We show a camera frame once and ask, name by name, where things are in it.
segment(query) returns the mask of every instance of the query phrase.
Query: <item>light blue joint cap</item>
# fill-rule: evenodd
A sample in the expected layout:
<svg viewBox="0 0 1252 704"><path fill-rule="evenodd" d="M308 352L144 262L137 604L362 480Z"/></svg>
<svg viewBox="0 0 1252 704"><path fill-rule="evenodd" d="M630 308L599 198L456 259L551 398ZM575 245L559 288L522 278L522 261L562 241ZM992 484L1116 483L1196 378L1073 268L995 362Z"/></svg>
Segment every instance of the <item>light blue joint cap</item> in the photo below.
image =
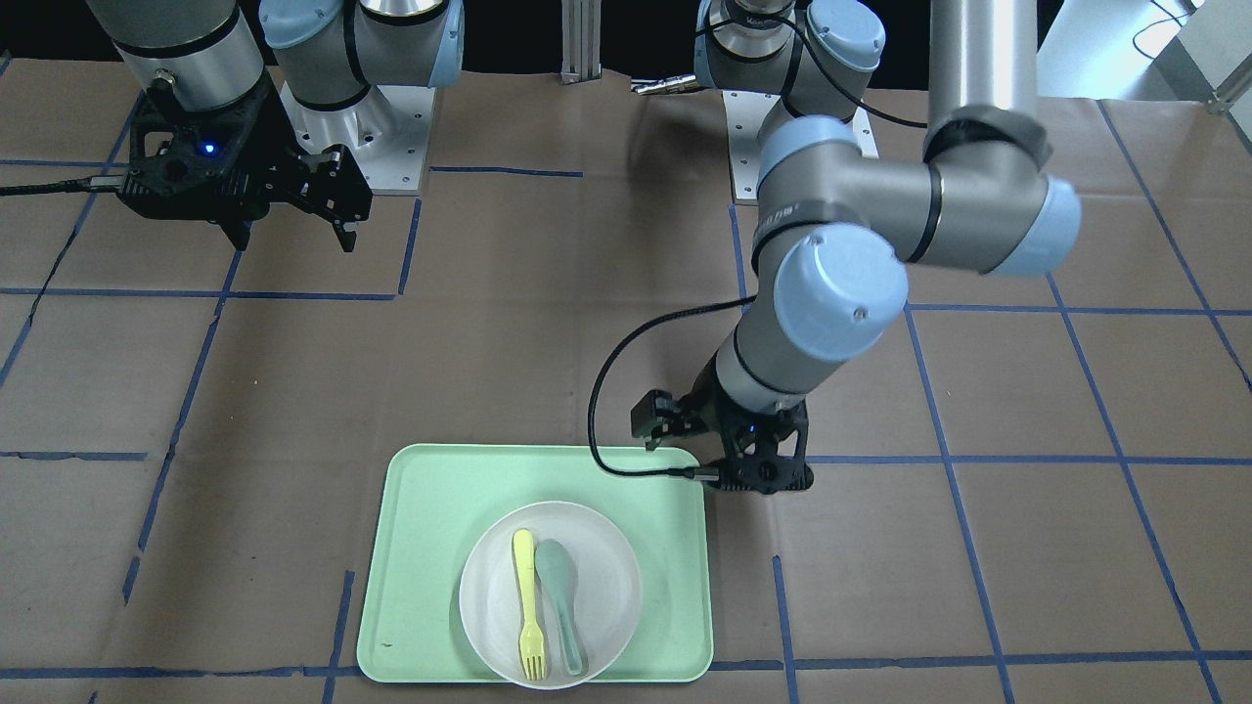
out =
<svg viewBox="0 0 1252 704"><path fill-rule="evenodd" d="M710 4L711 0L702 0L700 3L700 11L696 15L696 31L709 26ZM692 73L696 74L696 81L705 88L716 88L716 84L712 81L712 69L709 68L709 51L711 50L707 34L701 34L696 38L695 70Z"/></svg>
<svg viewBox="0 0 1252 704"><path fill-rule="evenodd" d="M1083 220L1083 203L1068 180L1048 177L1043 208L1008 258L987 272L997 276L1043 276L1069 256Z"/></svg>
<svg viewBox="0 0 1252 704"><path fill-rule="evenodd" d="M876 232L853 223L814 229L788 252L774 309L788 339L814 360L843 362L878 342L904 311L909 277Z"/></svg>
<svg viewBox="0 0 1252 704"><path fill-rule="evenodd" d="M260 28L270 49L313 39L343 11L343 0L262 0Z"/></svg>
<svg viewBox="0 0 1252 704"><path fill-rule="evenodd" d="M814 0L809 26L826 51L849 68L863 73L878 68L886 30L874 10L856 0Z"/></svg>
<svg viewBox="0 0 1252 704"><path fill-rule="evenodd" d="M761 175L756 179L756 185L760 187L782 159L823 142L856 144L856 137L853 135L853 128L830 115L806 115L780 127L761 148Z"/></svg>
<svg viewBox="0 0 1252 704"><path fill-rule="evenodd" d="M461 0L448 4L448 20L443 25L443 39L434 54L434 66L431 69L429 88L447 88L461 78L461 60L464 55L464 6Z"/></svg>

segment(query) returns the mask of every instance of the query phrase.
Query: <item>white plate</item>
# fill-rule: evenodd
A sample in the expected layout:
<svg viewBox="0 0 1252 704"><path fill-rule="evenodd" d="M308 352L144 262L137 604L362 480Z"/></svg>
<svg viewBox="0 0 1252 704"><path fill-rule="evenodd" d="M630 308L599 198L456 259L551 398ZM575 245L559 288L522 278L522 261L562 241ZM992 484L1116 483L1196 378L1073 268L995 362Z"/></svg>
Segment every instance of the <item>white plate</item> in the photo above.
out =
<svg viewBox="0 0 1252 704"><path fill-rule="evenodd" d="M531 681L522 674L522 603L512 549L520 529L528 529L536 545L556 540L573 562L573 624L587 665L580 676L565 669L556 610L537 577L547 678ZM642 605L639 561L626 536L605 516L566 501L531 504L496 521L461 575L461 623L475 653L500 676L531 689L565 689L605 671L635 634Z"/></svg>

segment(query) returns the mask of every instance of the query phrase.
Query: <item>yellow fork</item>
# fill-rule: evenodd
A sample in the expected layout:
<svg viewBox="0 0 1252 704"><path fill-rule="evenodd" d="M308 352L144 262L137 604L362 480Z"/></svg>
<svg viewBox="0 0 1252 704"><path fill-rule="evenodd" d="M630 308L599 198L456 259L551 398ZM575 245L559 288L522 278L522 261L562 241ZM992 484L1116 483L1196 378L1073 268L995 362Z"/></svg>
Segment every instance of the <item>yellow fork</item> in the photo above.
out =
<svg viewBox="0 0 1252 704"><path fill-rule="evenodd" d="M513 534L513 565L517 567L517 588L522 593L522 638L517 648L522 655L526 679L541 680L547 676L543 659L543 631L535 618L535 536L522 529Z"/></svg>

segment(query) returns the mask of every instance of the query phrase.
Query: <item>black background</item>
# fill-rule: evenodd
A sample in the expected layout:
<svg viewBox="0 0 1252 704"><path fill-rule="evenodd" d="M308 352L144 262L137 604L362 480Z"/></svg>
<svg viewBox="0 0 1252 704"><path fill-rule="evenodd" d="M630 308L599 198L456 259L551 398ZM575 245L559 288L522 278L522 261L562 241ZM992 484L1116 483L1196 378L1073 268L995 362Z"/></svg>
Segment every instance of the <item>black background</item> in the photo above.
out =
<svg viewBox="0 0 1252 704"><path fill-rule="evenodd" d="M870 85L924 89L930 0L861 1L878 13L886 28L883 63ZM1040 43L1060 3L1038 0ZM253 33L259 31L259 4L260 0L239 1ZM603 0L601 63L606 69L635 78L691 73L699 4L700 0ZM464 0L464 5L466 70L521 74L560 70L561 0ZM258 45L264 48L259 36ZM24 58L118 60L83 0L0 0L0 48ZM265 59L273 63L268 51Z"/></svg>

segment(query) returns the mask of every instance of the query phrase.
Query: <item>green spoon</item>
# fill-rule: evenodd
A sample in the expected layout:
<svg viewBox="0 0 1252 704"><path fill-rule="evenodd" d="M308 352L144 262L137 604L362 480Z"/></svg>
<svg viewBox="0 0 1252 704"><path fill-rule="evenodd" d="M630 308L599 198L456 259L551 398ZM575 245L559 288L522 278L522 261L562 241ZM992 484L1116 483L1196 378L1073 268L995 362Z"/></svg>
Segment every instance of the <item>green spoon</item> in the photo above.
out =
<svg viewBox="0 0 1252 704"><path fill-rule="evenodd" d="M535 571L543 584L543 594L552 600L557 620L561 623L561 651L565 669L571 675L586 671L578 639L573 634L573 562L565 547L555 540L545 540L535 547Z"/></svg>

